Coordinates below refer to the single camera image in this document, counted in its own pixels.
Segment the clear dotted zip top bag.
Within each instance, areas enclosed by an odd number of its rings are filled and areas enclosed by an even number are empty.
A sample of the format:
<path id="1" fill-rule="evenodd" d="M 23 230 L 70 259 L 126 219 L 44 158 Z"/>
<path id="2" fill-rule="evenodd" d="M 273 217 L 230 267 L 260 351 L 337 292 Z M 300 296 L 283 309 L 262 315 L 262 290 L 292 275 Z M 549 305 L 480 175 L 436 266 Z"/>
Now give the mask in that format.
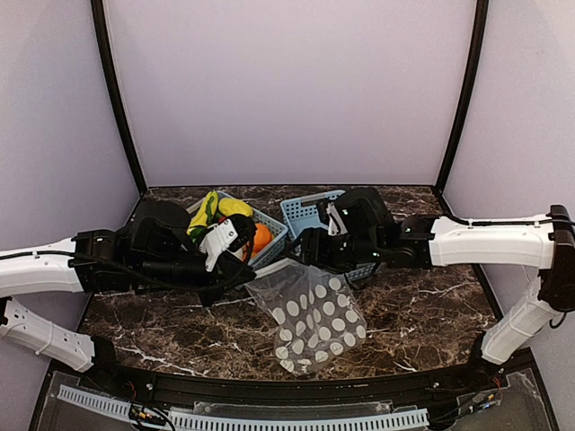
<path id="1" fill-rule="evenodd" d="M 283 259 L 258 270 L 245 288 L 277 323 L 274 354 L 294 376 L 322 370 L 367 339 L 367 322 L 342 275 Z"/>

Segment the orange toy fruit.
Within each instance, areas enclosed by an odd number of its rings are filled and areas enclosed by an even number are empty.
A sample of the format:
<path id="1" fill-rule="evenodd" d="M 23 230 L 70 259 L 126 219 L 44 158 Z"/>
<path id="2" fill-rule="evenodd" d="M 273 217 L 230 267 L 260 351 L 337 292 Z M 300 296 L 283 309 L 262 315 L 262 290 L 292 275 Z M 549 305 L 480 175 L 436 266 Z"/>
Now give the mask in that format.
<path id="1" fill-rule="evenodd" d="M 252 259 L 254 259 L 274 239 L 273 234 L 265 224 L 256 223 L 255 227 L 256 232 L 254 235 L 254 245 L 252 248 Z"/>

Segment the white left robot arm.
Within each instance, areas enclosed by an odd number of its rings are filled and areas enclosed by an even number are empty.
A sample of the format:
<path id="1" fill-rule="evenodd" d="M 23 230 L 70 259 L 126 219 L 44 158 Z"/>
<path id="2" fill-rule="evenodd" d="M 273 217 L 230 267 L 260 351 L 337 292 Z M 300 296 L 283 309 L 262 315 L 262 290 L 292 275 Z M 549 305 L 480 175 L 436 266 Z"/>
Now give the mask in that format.
<path id="1" fill-rule="evenodd" d="M 205 224 L 193 225 L 190 213 L 173 202 L 148 201 L 116 231 L 86 231 L 45 246 L 2 252 L 2 339 L 79 373 L 113 367 L 112 342 L 66 330 L 31 312 L 18 296 L 181 290 L 209 298 L 253 280 L 252 217 L 219 216 L 211 208 L 206 216 Z"/>

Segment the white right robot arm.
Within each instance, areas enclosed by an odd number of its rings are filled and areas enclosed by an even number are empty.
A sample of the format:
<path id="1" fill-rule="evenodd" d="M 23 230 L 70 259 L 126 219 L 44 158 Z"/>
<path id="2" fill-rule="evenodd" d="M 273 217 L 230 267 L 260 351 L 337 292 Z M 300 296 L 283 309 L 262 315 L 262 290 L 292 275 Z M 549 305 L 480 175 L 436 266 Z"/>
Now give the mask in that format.
<path id="1" fill-rule="evenodd" d="M 535 280 L 511 310 L 475 343 L 470 362 L 503 365 L 553 318 L 574 310 L 574 223 L 553 205 L 542 215 L 472 220 L 453 215 L 394 219 L 378 191 L 355 188 L 318 204 L 321 224 L 287 249 L 301 264 L 334 274 L 359 265 L 433 268 L 460 264 L 534 268 Z"/>

